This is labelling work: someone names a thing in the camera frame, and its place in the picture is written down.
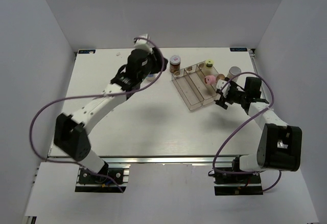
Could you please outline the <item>pink cap spice bottle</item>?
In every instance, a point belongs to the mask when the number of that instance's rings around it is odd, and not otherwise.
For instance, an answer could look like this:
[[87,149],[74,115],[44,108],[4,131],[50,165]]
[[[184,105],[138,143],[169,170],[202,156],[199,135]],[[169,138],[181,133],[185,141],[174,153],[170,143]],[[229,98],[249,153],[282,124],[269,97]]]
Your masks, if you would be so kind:
[[205,84],[208,85],[216,85],[218,80],[224,80],[225,76],[223,74],[218,74],[217,76],[215,75],[207,75],[204,77],[204,82]]

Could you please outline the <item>yellow cap spice bottle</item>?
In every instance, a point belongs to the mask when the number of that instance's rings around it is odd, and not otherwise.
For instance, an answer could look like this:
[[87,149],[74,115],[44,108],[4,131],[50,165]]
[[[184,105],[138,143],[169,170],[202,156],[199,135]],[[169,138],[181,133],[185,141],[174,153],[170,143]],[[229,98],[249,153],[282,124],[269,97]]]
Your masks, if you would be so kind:
[[205,61],[204,67],[202,69],[202,71],[203,71],[203,73],[204,73],[205,76],[212,75],[213,65],[214,65],[214,61],[213,60],[208,59],[208,60]]

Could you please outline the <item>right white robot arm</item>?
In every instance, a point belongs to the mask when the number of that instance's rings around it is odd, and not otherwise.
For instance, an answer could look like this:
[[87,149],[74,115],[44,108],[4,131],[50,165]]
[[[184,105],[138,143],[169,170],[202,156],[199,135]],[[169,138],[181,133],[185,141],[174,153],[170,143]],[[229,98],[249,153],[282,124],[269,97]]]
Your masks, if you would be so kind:
[[230,174],[241,183],[250,174],[280,170],[295,172],[300,167],[302,130],[291,126],[276,115],[272,103],[261,97],[262,81],[257,77],[247,77],[244,88],[232,80],[218,80],[216,104],[224,109],[230,104],[239,104],[255,121],[262,131],[258,149],[254,154],[239,155],[232,162],[231,170],[214,167],[220,174]]

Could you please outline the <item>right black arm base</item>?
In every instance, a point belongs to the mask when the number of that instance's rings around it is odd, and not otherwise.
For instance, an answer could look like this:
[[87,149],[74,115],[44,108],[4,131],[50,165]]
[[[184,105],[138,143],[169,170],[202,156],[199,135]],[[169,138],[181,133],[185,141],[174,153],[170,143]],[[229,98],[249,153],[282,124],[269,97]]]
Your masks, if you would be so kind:
[[214,158],[213,168],[208,176],[214,179],[216,196],[255,196],[263,194],[259,174],[239,174],[240,155],[218,156]]

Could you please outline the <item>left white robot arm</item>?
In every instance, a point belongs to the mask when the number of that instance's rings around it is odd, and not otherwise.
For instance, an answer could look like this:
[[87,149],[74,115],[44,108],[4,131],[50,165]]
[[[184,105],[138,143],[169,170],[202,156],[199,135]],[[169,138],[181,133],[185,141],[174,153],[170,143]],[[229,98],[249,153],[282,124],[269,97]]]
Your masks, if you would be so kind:
[[150,74],[165,71],[168,61],[158,48],[134,49],[101,96],[70,115],[61,113],[56,119],[54,144],[75,162],[90,171],[98,183],[108,177],[108,164],[92,149],[88,135],[114,108],[127,101]]

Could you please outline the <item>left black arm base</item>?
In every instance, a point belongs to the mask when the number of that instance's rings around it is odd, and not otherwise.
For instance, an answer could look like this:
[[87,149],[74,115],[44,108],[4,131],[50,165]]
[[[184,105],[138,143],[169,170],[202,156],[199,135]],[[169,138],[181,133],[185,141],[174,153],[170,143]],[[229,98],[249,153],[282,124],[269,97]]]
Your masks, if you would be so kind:
[[123,193],[129,177],[128,164],[109,164],[107,176],[96,176],[80,167],[75,192],[80,193]]

